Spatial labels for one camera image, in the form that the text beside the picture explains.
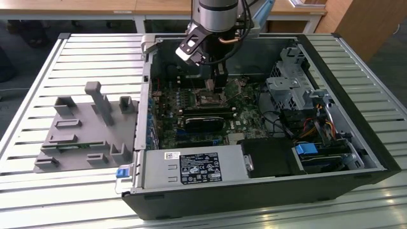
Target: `desk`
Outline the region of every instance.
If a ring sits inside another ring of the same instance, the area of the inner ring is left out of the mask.
[[[136,0],[0,0],[5,20],[132,20]]]
[[[293,8],[288,0],[275,0],[268,21],[307,21],[304,33],[313,33],[324,9]],[[137,0],[136,1],[136,29],[145,33],[145,20],[189,20],[191,0]]]
[[[191,0],[0,0],[4,20],[135,20],[145,33],[145,20],[189,20]],[[307,21],[304,33],[312,33],[324,9],[293,8],[288,0],[276,0],[269,21]]]

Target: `motherboard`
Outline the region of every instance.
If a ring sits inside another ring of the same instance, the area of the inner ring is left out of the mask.
[[[260,85],[248,78],[229,78],[217,94],[192,77],[163,84],[157,81],[152,92],[160,149],[235,145],[268,136],[256,104]]]

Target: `barcode sticker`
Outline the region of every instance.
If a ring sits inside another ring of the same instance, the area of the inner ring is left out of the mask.
[[[164,159],[165,160],[169,160],[169,159],[179,159],[179,155],[180,155],[180,152],[165,152],[164,154]]]

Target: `copper tube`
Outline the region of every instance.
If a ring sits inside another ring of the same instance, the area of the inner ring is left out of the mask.
[[[231,40],[225,40],[223,38],[219,38],[219,42],[223,44],[233,44],[239,41],[239,38],[231,39]]]

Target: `table leg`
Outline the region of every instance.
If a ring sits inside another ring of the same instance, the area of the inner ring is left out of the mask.
[[[313,33],[315,32],[315,29],[316,29],[320,18],[321,18],[320,15],[311,16],[311,18],[307,22],[303,33]]]
[[[145,26],[144,26],[145,16],[136,15],[133,17],[133,20],[135,20],[135,24],[136,24],[137,33],[145,33]]]

